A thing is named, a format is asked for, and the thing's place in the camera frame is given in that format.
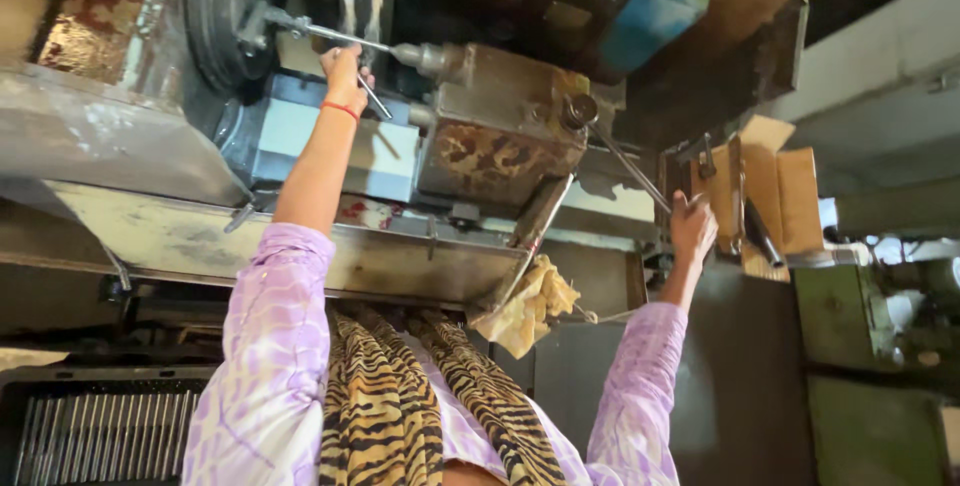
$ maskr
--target red thread bracelet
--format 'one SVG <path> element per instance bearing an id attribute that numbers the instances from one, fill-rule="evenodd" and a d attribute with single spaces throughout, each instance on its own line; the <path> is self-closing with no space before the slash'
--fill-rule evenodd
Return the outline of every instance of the red thread bracelet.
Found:
<path id="1" fill-rule="evenodd" d="M 340 110 L 341 112 L 349 113 L 353 120 L 357 121 L 357 124 L 360 124 L 360 115 L 354 113 L 354 110 L 347 107 L 346 105 L 341 105 L 340 103 L 334 103 L 333 101 L 324 101 L 319 105 L 319 108 L 333 108 L 334 110 Z"/>

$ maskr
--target black pulley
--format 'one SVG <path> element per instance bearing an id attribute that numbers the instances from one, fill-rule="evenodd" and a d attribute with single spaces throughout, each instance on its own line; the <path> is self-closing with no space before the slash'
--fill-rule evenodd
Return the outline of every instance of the black pulley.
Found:
<path id="1" fill-rule="evenodd" d="M 229 96 L 248 81 L 263 78 L 274 57 L 274 41 L 268 37 L 263 50 L 245 50 L 239 34 L 247 16 L 259 1 L 185 0 L 187 38 L 198 70 L 218 93 Z"/>

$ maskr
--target green machine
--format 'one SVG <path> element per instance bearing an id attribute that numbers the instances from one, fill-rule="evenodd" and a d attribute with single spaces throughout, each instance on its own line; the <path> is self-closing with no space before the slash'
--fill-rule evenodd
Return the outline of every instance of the green machine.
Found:
<path id="1" fill-rule="evenodd" d="M 872 372 L 957 358 L 960 258 L 794 271 L 809 361 Z"/>
<path id="2" fill-rule="evenodd" d="M 944 395 L 960 395 L 960 258 L 797 269 L 794 283 L 819 484 L 960 483 L 960 408 Z"/>
<path id="3" fill-rule="evenodd" d="M 820 486 L 956 484 L 960 408 L 921 390 L 807 378 Z"/>

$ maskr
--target hand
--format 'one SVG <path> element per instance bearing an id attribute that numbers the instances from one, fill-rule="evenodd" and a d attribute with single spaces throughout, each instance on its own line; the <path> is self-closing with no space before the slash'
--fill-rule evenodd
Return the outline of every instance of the hand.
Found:
<path id="1" fill-rule="evenodd" d="M 702 265 L 717 238 L 717 220 L 705 197 L 696 196 L 687 201 L 684 192 L 673 193 L 673 217 L 670 235 L 677 262 Z"/>
<path id="2" fill-rule="evenodd" d="M 360 44 L 353 44 L 350 47 L 334 47 L 319 57 L 319 65 L 326 74 L 325 100 L 346 106 L 357 116 L 367 108 L 367 91 L 357 84 L 357 60 L 362 51 Z M 360 75 L 370 88 L 374 87 L 370 68 L 361 68 Z"/>

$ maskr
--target lathe machine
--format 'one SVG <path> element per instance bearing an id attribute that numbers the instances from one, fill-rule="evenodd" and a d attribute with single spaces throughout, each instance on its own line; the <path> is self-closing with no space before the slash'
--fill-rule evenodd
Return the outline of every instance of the lathe machine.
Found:
<path id="1" fill-rule="evenodd" d="M 705 132 L 792 87 L 806 15 L 806 0 L 3 1 L 2 193 L 78 220 L 128 278 L 230 285 L 323 99 L 318 53 L 343 43 L 311 27 L 410 44 L 362 56 L 386 111 L 360 124 L 327 291 L 450 308 L 500 304 L 551 223 L 558 240 L 655 249 L 653 202 L 589 130 L 660 189 L 681 184 Z"/>

